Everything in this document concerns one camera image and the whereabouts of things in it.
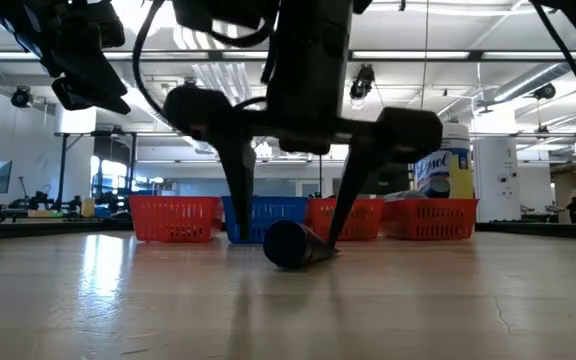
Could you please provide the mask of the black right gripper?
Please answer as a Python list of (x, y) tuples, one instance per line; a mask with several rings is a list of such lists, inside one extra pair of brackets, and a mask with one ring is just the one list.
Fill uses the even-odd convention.
[(349, 146), (328, 235), (331, 246), (372, 172), (388, 163), (414, 163), (439, 149), (443, 125), (432, 111), (385, 107), (374, 122), (341, 115), (352, 16), (372, 2), (264, 0), (270, 33), (263, 111), (244, 110), (256, 98), (233, 105), (220, 91), (186, 85), (166, 96), (163, 114), (169, 123), (217, 151), (241, 238), (250, 228), (255, 136), (270, 135), (289, 152), (317, 155), (333, 144)]

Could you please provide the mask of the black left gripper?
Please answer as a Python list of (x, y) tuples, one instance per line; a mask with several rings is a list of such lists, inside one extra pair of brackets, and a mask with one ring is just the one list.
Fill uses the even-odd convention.
[(56, 79), (52, 90), (69, 111), (131, 109), (127, 89), (103, 50), (125, 43), (111, 0), (0, 0), (0, 25)]

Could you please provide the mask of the grey toiletry bottle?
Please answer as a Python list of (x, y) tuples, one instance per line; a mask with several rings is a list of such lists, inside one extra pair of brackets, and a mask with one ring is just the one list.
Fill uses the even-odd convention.
[(428, 196), (418, 190), (405, 190), (395, 193), (389, 193), (383, 196), (385, 201), (399, 201), (406, 199), (427, 199)]

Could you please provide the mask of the blue plastic basket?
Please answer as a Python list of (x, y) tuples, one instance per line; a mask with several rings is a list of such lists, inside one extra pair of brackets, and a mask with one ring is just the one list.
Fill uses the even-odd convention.
[(266, 230), (279, 220), (303, 223), (306, 217), (306, 197), (254, 196), (249, 222), (249, 233), (242, 237), (237, 223), (232, 198), (221, 197), (225, 214), (226, 233), (234, 244), (262, 243)]

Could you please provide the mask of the red plastic basket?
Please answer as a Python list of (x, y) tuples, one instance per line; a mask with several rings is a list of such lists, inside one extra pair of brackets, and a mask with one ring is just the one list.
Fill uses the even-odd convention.
[(219, 197), (135, 195), (129, 203), (140, 241), (208, 243), (221, 231)]
[(384, 203), (380, 234), (400, 240), (461, 240), (472, 236), (477, 199), (415, 198)]
[[(336, 198), (310, 198), (307, 201), (305, 224), (324, 240), (329, 237), (336, 203)], [(383, 199), (356, 199), (338, 240), (375, 240), (383, 205)]]

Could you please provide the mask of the white yellow wipes canister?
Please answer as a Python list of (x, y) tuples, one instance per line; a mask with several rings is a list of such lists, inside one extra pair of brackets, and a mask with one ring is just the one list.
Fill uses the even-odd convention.
[(466, 125), (444, 123), (439, 149), (414, 165), (414, 182), (418, 191), (432, 177), (449, 180), (449, 199), (474, 198), (470, 136)]

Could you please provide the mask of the black side table edge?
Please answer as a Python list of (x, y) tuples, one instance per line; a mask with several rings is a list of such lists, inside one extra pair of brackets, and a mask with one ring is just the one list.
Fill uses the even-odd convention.
[(86, 220), (0, 223), (0, 239), (54, 236), (76, 233), (132, 231), (131, 221)]
[(496, 232), (576, 239), (576, 224), (489, 222), (476, 223), (475, 230), (478, 232)]

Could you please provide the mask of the white round pillar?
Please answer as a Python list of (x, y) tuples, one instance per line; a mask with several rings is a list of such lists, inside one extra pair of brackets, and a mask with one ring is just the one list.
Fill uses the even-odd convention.
[(517, 149), (514, 138), (482, 138), (474, 142), (477, 222), (521, 218)]

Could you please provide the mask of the black overhead rig beam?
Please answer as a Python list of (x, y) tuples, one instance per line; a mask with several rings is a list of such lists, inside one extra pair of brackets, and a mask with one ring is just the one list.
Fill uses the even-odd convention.
[[(262, 50), (146, 50), (144, 62), (263, 62), (268, 55)], [(0, 51), (0, 62), (34, 62), (36, 57), (18, 51)], [(565, 56), (557, 51), (492, 51), (492, 50), (350, 50), (349, 62), (439, 62), (439, 63), (560, 63)]]

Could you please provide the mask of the white ceiling duct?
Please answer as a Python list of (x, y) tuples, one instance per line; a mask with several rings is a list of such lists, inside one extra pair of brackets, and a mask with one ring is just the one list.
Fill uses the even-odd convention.
[(133, 76), (129, 74), (127, 65), (114, 65), (114, 69), (127, 89), (127, 93), (122, 99), (131, 108), (131, 112), (127, 115), (128, 129), (130, 131), (151, 137), (180, 137), (198, 154), (215, 154), (212, 146), (206, 142), (197, 141), (180, 130), (173, 128), (162, 115), (157, 113), (147, 103), (137, 89)]

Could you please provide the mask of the silver ceiling duct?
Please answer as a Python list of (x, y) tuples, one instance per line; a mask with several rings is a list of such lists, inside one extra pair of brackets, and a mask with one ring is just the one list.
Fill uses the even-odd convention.
[(572, 69), (567, 63), (537, 65), (497, 88), (492, 94), (492, 101), (494, 103), (512, 101), (553, 82), (571, 71)]

